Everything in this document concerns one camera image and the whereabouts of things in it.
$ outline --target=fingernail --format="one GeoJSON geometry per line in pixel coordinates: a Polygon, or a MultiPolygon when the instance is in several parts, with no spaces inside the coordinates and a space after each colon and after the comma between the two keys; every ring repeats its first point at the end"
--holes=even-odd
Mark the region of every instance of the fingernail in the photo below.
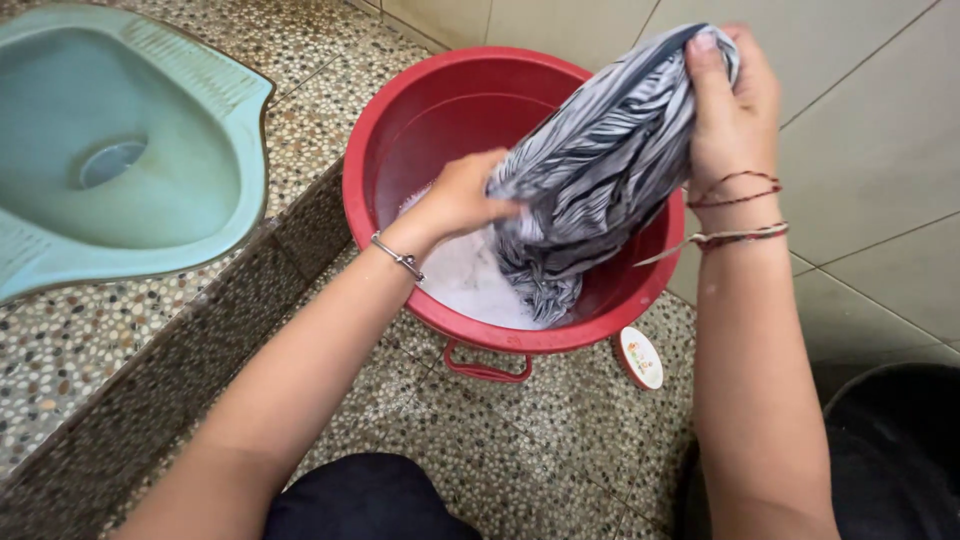
{"type": "Polygon", "coordinates": [[[693,37],[693,50],[698,53],[717,48],[717,38],[709,32],[703,32],[693,37]]]}

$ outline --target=basin handle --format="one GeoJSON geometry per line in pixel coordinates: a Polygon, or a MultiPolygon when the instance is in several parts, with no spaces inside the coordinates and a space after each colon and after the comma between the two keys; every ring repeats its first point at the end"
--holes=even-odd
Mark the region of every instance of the basin handle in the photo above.
{"type": "Polygon", "coordinates": [[[455,362],[453,358],[450,357],[450,354],[453,353],[453,349],[459,343],[456,339],[451,338],[446,342],[446,348],[444,349],[444,363],[446,367],[459,374],[481,380],[491,380],[493,382],[524,382],[530,377],[530,373],[534,369],[533,357],[530,355],[524,355],[527,360],[527,367],[524,368],[521,373],[510,373],[509,371],[503,371],[502,369],[496,369],[495,367],[483,364],[455,362]]]}

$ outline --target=black pants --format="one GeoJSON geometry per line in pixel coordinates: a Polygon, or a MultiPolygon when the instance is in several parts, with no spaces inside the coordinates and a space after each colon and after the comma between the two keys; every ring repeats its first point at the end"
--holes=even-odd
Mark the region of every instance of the black pants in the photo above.
{"type": "Polygon", "coordinates": [[[354,454],[310,471],[271,504],[266,540],[479,540],[451,516],[417,463],[354,454]]]}

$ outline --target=hand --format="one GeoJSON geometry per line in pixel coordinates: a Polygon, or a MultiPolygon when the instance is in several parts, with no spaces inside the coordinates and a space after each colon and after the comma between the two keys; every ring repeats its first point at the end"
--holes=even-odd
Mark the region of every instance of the hand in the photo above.
{"type": "Polygon", "coordinates": [[[403,217],[416,219],[440,241],[518,215],[521,203],[488,199],[484,195],[487,178],[506,154],[505,149],[499,148],[451,161],[426,195],[403,217]]]}
{"type": "MultiPolygon", "coordinates": [[[[704,196],[717,181],[741,171],[776,174],[777,118],[780,84],[745,25],[721,27],[740,52],[740,73],[733,89],[713,36],[700,34],[686,45],[686,69],[693,82],[697,120],[690,140],[693,178],[689,200],[704,196]]],[[[730,200],[766,191],[770,182],[753,176],[731,178],[714,189],[719,200],[730,200]]],[[[756,201],[773,199],[762,197],[756,201]]],[[[710,214],[737,208],[698,209],[703,220],[710,214]]]]}

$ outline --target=tiled wall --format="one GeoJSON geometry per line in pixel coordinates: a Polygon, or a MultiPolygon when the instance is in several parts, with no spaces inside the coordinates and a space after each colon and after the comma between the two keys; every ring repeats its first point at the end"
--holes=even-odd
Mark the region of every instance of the tiled wall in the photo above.
{"type": "MultiPolygon", "coordinates": [[[[811,359],[960,364],[960,1],[351,1],[434,50],[512,45],[593,70],[679,24],[749,22],[783,85],[782,204],[811,359]]],[[[688,249],[670,283],[691,304],[699,261],[688,249]]]]}

